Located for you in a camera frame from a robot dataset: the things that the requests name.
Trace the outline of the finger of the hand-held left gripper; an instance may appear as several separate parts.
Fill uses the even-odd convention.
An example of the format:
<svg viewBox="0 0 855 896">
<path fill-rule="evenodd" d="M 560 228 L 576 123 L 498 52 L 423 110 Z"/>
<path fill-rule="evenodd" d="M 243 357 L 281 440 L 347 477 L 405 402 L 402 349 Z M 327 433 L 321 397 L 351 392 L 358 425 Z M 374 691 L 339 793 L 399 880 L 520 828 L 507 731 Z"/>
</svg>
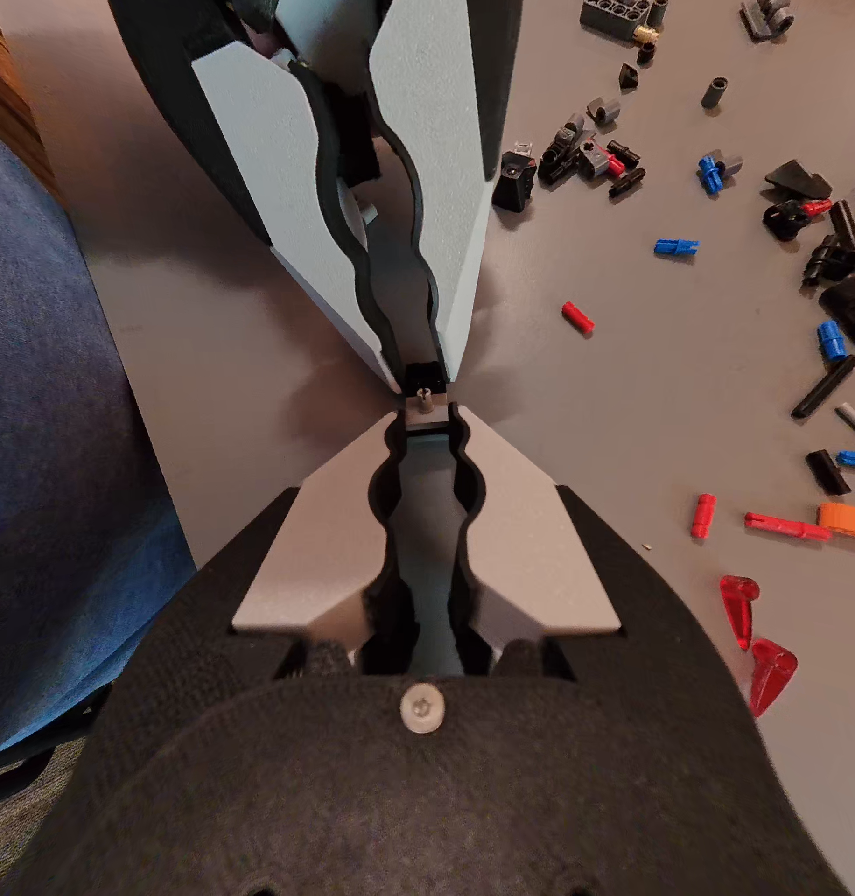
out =
<svg viewBox="0 0 855 896">
<path fill-rule="evenodd" d="M 447 380 L 463 362 L 489 221 L 468 5 L 391 2 L 369 56 L 384 122 L 420 200 L 414 246 L 430 275 Z"/>
<path fill-rule="evenodd" d="M 402 363 L 372 288 L 366 227 L 340 175 L 341 143 L 321 80 L 241 42 L 192 62 L 273 254 L 396 394 Z"/>
</svg>

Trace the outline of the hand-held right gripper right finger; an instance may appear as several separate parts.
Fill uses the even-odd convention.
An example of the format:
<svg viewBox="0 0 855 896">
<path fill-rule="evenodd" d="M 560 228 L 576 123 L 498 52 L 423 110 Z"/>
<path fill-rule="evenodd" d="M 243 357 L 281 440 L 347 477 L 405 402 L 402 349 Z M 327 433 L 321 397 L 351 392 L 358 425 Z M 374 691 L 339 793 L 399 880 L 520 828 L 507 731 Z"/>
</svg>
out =
<svg viewBox="0 0 855 896">
<path fill-rule="evenodd" d="M 517 641 L 617 633 L 621 620 L 554 480 L 454 404 L 454 638 L 465 673 Z"/>
</svg>

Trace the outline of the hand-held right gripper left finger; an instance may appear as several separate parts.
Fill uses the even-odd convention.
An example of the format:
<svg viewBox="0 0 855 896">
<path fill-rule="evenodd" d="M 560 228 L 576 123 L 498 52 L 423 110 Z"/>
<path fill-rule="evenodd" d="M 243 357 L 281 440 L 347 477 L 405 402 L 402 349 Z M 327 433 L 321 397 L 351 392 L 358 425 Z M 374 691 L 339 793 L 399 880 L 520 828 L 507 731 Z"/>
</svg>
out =
<svg viewBox="0 0 855 896">
<path fill-rule="evenodd" d="M 233 619 L 235 633 L 334 642 L 366 673 L 411 665 L 411 589 L 391 517 L 407 453 L 404 415 L 382 417 L 308 476 Z"/>
</svg>

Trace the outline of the black and grey lego joint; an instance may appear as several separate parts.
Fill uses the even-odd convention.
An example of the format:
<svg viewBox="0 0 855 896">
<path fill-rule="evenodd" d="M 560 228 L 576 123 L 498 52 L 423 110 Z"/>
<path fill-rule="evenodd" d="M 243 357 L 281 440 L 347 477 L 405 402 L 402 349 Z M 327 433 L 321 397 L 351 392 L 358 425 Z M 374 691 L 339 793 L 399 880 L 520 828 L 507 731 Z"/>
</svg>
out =
<svg viewBox="0 0 855 896">
<path fill-rule="evenodd" d="M 492 207 L 513 214 L 523 213 L 531 199 L 537 168 L 531 141 L 517 141 L 504 151 L 491 195 Z"/>
</svg>

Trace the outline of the cluster of dark lego connectors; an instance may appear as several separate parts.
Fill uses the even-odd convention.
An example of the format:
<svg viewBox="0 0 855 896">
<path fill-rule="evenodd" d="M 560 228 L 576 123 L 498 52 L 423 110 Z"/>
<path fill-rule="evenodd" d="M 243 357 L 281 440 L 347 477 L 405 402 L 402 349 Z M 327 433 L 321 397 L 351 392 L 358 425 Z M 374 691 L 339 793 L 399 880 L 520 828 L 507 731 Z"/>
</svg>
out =
<svg viewBox="0 0 855 896">
<path fill-rule="evenodd" d="M 626 173 L 619 179 L 607 175 L 605 151 L 625 164 Z M 616 140 L 603 145 L 597 133 L 587 126 L 585 116 L 573 114 L 557 129 L 543 152 L 538 162 L 538 179 L 551 188 L 573 176 L 589 185 L 607 182 L 610 198 L 617 200 L 638 188 L 645 181 L 646 171 L 632 149 Z"/>
</svg>

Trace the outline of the transparent red lego piece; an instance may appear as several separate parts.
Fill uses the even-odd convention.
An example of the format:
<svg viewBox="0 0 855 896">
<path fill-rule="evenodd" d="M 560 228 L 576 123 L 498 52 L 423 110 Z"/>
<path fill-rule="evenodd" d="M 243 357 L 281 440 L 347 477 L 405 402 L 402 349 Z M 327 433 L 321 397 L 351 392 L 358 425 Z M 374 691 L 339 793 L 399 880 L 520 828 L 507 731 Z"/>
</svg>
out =
<svg viewBox="0 0 855 896">
<path fill-rule="evenodd" d="M 748 651 L 753 640 L 753 602 L 760 596 L 756 581 L 744 576 L 727 574 L 720 579 L 722 603 L 736 643 Z"/>
<path fill-rule="evenodd" d="M 756 638 L 750 645 L 754 659 L 748 706 L 760 718 L 778 699 L 799 668 L 798 657 L 767 638 Z"/>
</svg>

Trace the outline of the dark grey angled lego beam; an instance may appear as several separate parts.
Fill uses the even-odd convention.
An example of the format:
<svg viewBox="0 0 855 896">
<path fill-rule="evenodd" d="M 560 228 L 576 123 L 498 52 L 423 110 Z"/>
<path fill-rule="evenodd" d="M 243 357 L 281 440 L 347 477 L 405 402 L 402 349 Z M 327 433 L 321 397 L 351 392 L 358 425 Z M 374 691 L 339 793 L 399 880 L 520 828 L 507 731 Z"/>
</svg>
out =
<svg viewBox="0 0 855 896">
<path fill-rule="evenodd" d="M 622 42 L 632 42 L 635 30 L 646 24 L 650 1 L 583 1 L 580 25 Z"/>
</svg>

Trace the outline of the long red lego axle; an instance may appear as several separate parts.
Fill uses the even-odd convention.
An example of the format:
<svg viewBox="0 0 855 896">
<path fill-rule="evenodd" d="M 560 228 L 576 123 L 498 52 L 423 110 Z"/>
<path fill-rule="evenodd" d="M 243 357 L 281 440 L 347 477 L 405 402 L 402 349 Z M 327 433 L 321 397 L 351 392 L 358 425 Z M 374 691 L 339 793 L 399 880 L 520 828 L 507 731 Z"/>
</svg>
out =
<svg viewBox="0 0 855 896">
<path fill-rule="evenodd" d="M 813 523 L 786 520 L 754 512 L 745 514 L 744 524 L 749 530 L 803 541 L 825 543 L 833 537 L 833 532 Z"/>
</svg>

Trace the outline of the grey double lego connector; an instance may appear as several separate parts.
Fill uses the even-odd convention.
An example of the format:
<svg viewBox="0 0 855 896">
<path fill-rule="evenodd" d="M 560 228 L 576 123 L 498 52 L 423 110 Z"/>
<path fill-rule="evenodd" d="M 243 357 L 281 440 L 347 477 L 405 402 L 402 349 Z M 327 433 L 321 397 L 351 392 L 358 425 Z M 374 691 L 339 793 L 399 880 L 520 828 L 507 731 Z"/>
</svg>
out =
<svg viewBox="0 0 855 896">
<path fill-rule="evenodd" d="M 739 14 L 754 42 L 780 39 L 794 22 L 791 1 L 743 1 Z"/>
</svg>

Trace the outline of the pile of black lego pieces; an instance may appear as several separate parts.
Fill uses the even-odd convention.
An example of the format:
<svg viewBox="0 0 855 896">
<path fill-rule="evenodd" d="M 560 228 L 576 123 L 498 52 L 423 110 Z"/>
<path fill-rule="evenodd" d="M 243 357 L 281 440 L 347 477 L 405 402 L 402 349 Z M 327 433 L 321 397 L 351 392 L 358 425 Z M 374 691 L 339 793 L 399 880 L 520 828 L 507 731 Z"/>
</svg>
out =
<svg viewBox="0 0 855 896">
<path fill-rule="evenodd" d="M 818 301 L 828 316 L 816 331 L 825 374 L 791 413 L 792 420 L 804 422 L 855 369 L 855 218 L 845 200 L 832 199 L 833 189 L 825 179 L 797 160 L 781 164 L 764 180 L 780 196 L 762 216 L 764 227 L 776 240 L 793 242 L 824 216 L 833 228 L 812 251 L 802 273 L 804 289 L 826 285 Z"/>
</svg>

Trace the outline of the person's blue clothing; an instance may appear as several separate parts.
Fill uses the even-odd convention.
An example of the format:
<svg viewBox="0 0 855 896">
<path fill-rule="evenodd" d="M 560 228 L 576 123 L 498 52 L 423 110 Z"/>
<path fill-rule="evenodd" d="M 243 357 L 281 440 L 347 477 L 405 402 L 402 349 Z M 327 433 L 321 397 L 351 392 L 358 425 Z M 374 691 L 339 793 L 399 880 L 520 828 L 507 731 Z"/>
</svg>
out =
<svg viewBox="0 0 855 896">
<path fill-rule="evenodd" d="M 0 751 L 112 682 L 195 572 L 72 225 L 0 141 Z"/>
</svg>

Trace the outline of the blue pin with grey connector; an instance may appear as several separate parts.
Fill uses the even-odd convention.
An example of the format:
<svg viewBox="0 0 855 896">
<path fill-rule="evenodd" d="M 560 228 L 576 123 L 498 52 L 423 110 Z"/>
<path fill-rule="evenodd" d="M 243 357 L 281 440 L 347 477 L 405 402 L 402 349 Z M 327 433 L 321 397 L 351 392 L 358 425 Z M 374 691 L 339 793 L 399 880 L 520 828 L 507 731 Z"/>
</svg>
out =
<svg viewBox="0 0 855 896">
<path fill-rule="evenodd" d="M 728 156 L 717 149 L 702 156 L 697 177 L 706 195 L 713 197 L 731 185 L 743 167 L 744 158 L 741 155 Z"/>
</svg>

